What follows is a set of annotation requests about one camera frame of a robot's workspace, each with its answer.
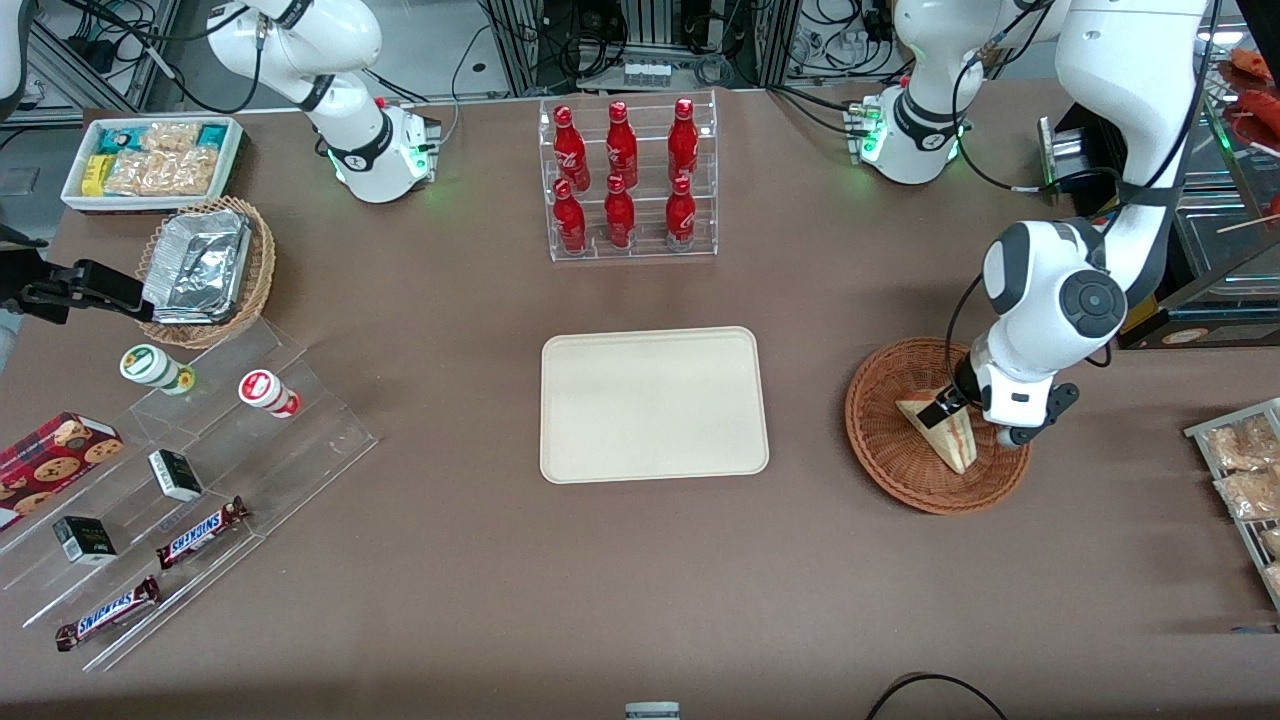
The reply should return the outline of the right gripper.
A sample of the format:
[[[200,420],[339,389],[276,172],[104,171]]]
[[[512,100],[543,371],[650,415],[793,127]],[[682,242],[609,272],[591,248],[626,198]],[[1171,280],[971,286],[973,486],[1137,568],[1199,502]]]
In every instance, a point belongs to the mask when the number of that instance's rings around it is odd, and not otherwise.
[[[142,307],[151,306],[143,292],[141,281],[88,259],[59,266],[36,249],[1,252],[1,309],[10,314],[65,324],[77,307],[141,320]]]

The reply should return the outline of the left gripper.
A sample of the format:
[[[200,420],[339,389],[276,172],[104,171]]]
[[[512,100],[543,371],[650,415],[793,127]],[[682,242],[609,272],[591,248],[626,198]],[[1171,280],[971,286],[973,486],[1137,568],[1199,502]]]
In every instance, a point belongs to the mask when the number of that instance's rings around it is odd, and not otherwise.
[[[975,342],[970,347],[970,366],[988,423],[1012,428],[1044,424],[1053,383],[1052,372],[1019,370],[991,350],[988,342]],[[924,406],[924,428],[941,425],[970,404],[970,395],[963,389],[940,389]]]

